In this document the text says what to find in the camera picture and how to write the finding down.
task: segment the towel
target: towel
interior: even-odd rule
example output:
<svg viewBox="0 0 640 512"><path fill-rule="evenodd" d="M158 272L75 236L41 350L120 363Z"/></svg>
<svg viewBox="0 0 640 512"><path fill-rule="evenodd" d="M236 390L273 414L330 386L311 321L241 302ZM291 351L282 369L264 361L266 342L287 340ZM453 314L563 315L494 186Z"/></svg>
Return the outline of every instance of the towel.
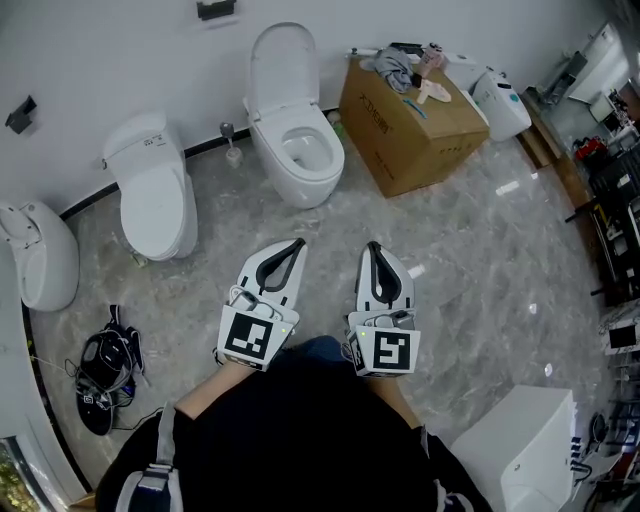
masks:
<svg viewBox="0 0 640 512"><path fill-rule="evenodd" d="M409 56L397 48L385 48L374 59L360 63L362 69L376 71L394 91L405 93L411 87L413 68Z"/></svg>

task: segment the white appliance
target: white appliance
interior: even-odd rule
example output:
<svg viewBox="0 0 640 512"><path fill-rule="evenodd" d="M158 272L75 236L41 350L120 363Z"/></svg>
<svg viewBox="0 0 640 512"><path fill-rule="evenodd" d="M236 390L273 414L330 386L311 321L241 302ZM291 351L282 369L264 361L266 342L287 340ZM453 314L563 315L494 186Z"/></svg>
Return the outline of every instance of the white appliance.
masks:
<svg viewBox="0 0 640 512"><path fill-rule="evenodd" d="M571 496L570 389L516 386L453 443L495 512L556 512Z"/></svg>
<svg viewBox="0 0 640 512"><path fill-rule="evenodd" d="M615 111L612 101L605 94L600 93L598 98L589 105L589 112L597 123L604 121L607 116Z"/></svg>
<svg viewBox="0 0 640 512"><path fill-rule="evenodd" d="M251 51L245 107L262 165L282 199L298 208L325 201L342 175L344 149L318 107L315 42L297 23L266 29Z"/></svg>
<svg viewBox="0 0 640 512"><path fill-rule="evenodd" d="M0 201L0 237L9 242L24 304L39 311L67 307L78 288L78 244L71 230L45 204L22 208Z"/></svg>
<svg viewBox="0 0 640 512"><path fill-rule="evenodd" d="M502 142L531 126L529 112L511 84L498 73L487 71L473 91L473 100L489 122L489 136Z"/></svg>
<svg viewBox="0 0 640 512"><path fill-rule="evenodd" d="M442 71L446 77L461 91L471 91L485 72L485 67L468 55L448 52L443 55Z"/></svg>
<svg viewBox="0 0 640 512"><path fill-rule="evenodd" d="M150 260L191 254L198 241L193 184L164 113L127 121L107 140L104 160L122 192L120 220L131 247Z"/></svg>

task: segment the toilet brush holder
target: toilet brush holder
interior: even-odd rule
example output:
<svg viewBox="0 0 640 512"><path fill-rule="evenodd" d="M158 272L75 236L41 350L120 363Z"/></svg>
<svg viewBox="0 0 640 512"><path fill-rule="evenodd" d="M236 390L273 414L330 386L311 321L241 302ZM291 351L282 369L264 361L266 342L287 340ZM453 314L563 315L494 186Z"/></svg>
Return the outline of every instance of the toilet brush holder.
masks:
<svg viewBox="0 0 640 512"><path fill-rule="evenodd" d="M242 165L243 156L242 150L240 148L229 148L227 150L227 163L231 166L232 169L237 169Z"/></svg>

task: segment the white toilet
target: white toilet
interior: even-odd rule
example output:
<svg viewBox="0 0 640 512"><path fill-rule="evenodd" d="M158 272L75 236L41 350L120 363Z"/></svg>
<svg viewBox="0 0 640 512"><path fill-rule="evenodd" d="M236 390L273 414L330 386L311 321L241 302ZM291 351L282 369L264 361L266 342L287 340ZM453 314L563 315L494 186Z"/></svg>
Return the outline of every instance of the white toilet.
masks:
<svg viewBox="0 0 640 512"><path fill-rule="evenodd" d="M253 143L274 188L298 208L314 208L335 188L344 149L318 107L318 58L297 23L265 30L251 52L245 106Z"/></svg>
<svg viewBox="0 0 640 512"><path fill-rule="evenodd" d="M198 241L193 184L166 115L129 120L107 140L104 160L122 192L120 220L131 247L156 261L191 254Z"/></svg>
<svg viewBox="0 0 640 512"><path fill-rule="evenodd" d="M80 273L78 244L60 217L36 201L20 209L0 201L0 237L13 250L25 306L57 311L71 303Z"/></svg>

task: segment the toilet brush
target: toilet brush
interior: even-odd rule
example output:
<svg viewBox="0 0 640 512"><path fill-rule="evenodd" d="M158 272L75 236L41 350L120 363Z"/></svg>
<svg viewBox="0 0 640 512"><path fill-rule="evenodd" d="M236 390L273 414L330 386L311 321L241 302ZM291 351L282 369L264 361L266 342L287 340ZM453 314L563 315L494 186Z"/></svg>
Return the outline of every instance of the toilet brush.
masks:
<svg viewBox="0 0 640 512"><path fill-rule="evenodd" d="M233 124L220 123L220 133L225 139L229 141L229 149L227 150L227 163L233 169L237 169L242 165L242 150L240 148L236 148L233 145L233 134L235 133Z"/></svg>

